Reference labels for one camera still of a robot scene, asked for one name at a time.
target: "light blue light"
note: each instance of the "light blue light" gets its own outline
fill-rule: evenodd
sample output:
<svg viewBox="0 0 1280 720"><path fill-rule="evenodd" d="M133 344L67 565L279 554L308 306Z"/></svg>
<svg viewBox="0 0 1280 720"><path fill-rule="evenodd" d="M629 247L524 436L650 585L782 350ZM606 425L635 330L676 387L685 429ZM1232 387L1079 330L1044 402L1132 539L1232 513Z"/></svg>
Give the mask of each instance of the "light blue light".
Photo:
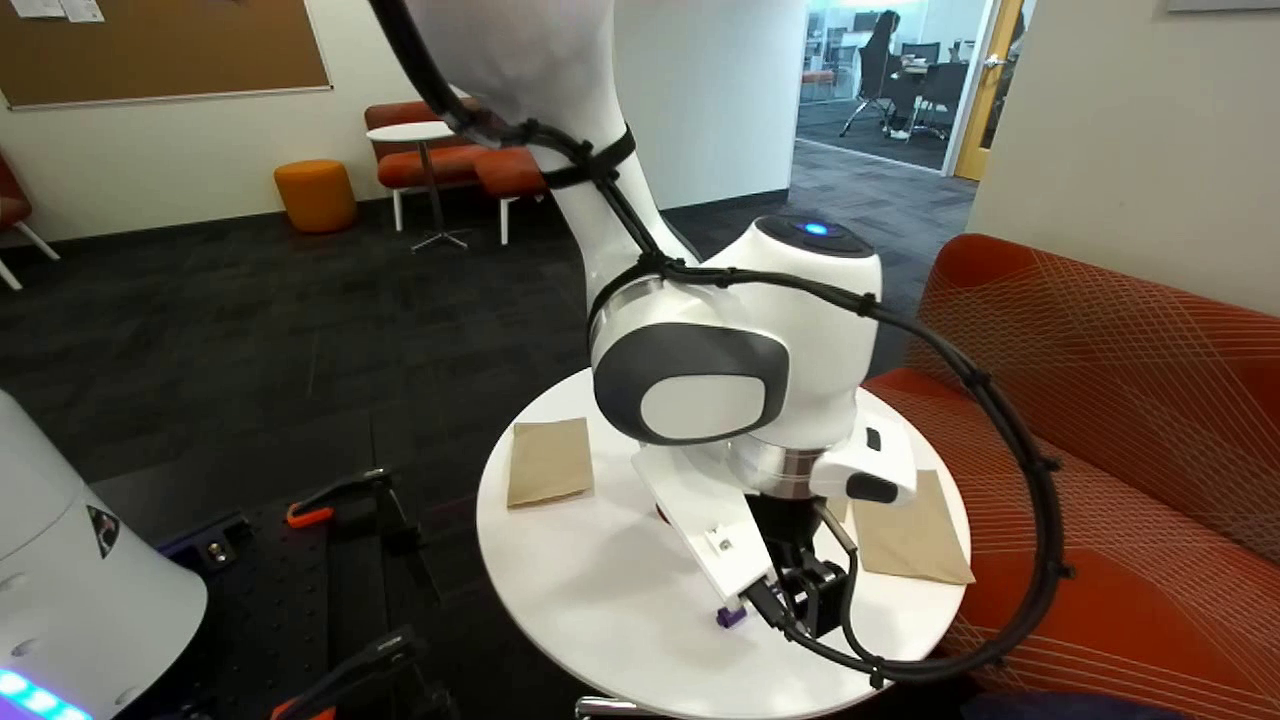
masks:
<svg viewBox="0 0 1280 720"><path fill-rule="evenodd" d="M59 708L54 720L91 720L84 708Z"/></svg>
<svg viewBox="0 0 1280 720"><path fill-rule="evenodd" d="M33 686L19 702L23 702L30 710L35 710L35 715L48 715L48 710L57 710L66 698L57 698L48 686Z"/></svg>
<svg viewBox="0 0 1280 720"><path fill-rule="evenodd" d="M0 696L19 696L19 691L30 691L30 686L33 686L33 684L30 684L23 677L0 669Z"/></svg>
<svg viewBox="0 0 1280 720"><path fill-rule="evenodd" d="M23 680L19 671L0 669L0 698L33 710L35 720L91 720L84 708L66 702L48 686Z"/></svg>

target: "round white table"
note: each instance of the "round white table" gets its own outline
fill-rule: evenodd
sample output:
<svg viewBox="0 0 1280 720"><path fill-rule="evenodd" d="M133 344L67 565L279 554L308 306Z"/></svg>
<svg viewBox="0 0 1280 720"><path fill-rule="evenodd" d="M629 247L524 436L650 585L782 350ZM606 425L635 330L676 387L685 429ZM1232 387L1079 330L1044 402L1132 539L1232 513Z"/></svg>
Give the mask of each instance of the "round white table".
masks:
<svg viewBox="0 0 1280 720"><path fill-rule="evenodd" d="M735 628L717 625L722 597L713 579L658 516L658 501L633 469L641 444L598 412L589 370L547 387L511 425L576 415L589 420L591 490L511 513L509 429L483 463L476 496L483 566L545 657L589 686L662 715L826 715L876 696L870 677L787 643L754 611ZM913 436L918 463L940 474L968 554L957 478L918 429ZM962 599L966 589L957 585L860 570L851 628L871 652L920 658L949 630Z"/></svg>
<svg viewBox="0 0 1280 720"><path fill-rule="evenodd" d="M429 244L458 244L468 247L468 239L461 239L458 231L445 229L445 207L440 207L440 183L438 183L438 169L431 169L431 145L454 138L454 129L445 121L412 121L412 123L384 123L367 132L371 145L384 148L417 148L423 159L423 188L431 194L431 237L417 239L412 250L429 247Z"/></svg>

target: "cardboard piece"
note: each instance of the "cardboard piece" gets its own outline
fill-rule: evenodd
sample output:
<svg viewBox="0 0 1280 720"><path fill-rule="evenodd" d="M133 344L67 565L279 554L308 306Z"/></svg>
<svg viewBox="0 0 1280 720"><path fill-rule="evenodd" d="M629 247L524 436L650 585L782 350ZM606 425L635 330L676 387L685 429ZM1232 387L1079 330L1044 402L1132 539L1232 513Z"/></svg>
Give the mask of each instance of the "cardboard piece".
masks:
<svg viewBox="0 0 1280 720"><path fill-rule="evenodd" d="M582 496L591 485L589 420L511 429L509 506Z"/></svg>
<svg viewBox="0 0 1280 720"><path fill-rule="evenodd" d="M902 504L850 504L858 550L870 570L935 585L973 585L962 534L935 472L920 472L918 496Z"/></svg>

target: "orange sofa cushion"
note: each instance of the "orange sofa cushion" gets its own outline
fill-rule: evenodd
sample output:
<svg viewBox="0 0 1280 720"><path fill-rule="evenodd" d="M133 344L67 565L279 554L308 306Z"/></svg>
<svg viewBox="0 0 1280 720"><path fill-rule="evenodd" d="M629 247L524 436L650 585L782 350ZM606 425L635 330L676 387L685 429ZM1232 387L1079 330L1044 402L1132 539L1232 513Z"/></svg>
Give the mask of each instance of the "orange sofa cushion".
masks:
<svg viewBox="0 0 1280 720"><path fill-rule="evenodd" d="M33 198L0 153L0 231L33 217Z"/></svg>
<svg viewBox="0 0 1280 720"><path fill-rule="evenodd" d="M450 138L450 145L431 145L429 155L431 155L438 183L476 183L476 159L483 155L483 148L468 138ZM429 183L423 155L417 148L384 153L377 159L377 181L384 188L423 188Z"/></svg>
<svg viewBox="0 0 1280 720"><path fill-rule="evenodd" d="M529 148L483 153L476 177L488 194L537 194L547 188Z"/></svg>
<svg viewBox="0 0 1280 720"><path fill-rule="evenodd" d="M902 407L949 459L968 524L977 585L949 652L1011 620L1031 566L1024 478L985 412L927 370L887 370L871 390ZM999 691L1103 691L1189 715L1280 715L1280 566L1089 459L1055 474L1068 565L1052 611L1006 669Z"/></svg>
<svg viewBox="0 0 1280 720"><path fill-rule="evenodd" d="M920 320L1065 459L1077 575L985 680L1280 715L1280 320L995 237L940 250ZM1016 463L924 346L870 387L957 472L977 589L951 640L977 643L1028 575Z"/></svg>

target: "white wall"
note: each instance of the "white wall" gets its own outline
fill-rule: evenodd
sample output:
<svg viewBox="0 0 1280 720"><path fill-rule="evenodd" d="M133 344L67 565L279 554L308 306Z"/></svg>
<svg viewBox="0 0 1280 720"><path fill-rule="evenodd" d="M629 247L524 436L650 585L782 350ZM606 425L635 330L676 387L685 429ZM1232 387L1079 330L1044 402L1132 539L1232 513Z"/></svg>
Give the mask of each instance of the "white wall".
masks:
<svg viewBox="0 0 1280 720"><path fill-rule="evenodd" d="M973 229L1280 312L1280 15L1042 0Z"/></svg>
<svg viewBox="0 0 1280 720"><path fill-rule="evenodd" d="M988 0L927 0L920 18L920 42L944 42L944 54L957 41L977 41Z"/></svg>
<svg viewBox="0 0 1280 720"><path fill-rule="evenodd" d="M71 239L277 212L272 169L299 155L345 159L367 194L362 107L407 94L407 81L367 2L311 0L308 13L334 86L0 112L35 229Z"/></svg>
<svg viewBox="0 0 1280 720"><path fill-rule="evenodd" d="M803 0L622 0L618 75L662 207L793 183Z"/></svg>
<svg viewBox="0 0 1280 720"><path fill-rule="evenodd" d="M787 188L800 0L622 0L622 86L662 204ZM308 0L334 86L0 112L54 239L279 212L272 169L347 163L379 194L362 112L412 94L367 2Z"/></svg>

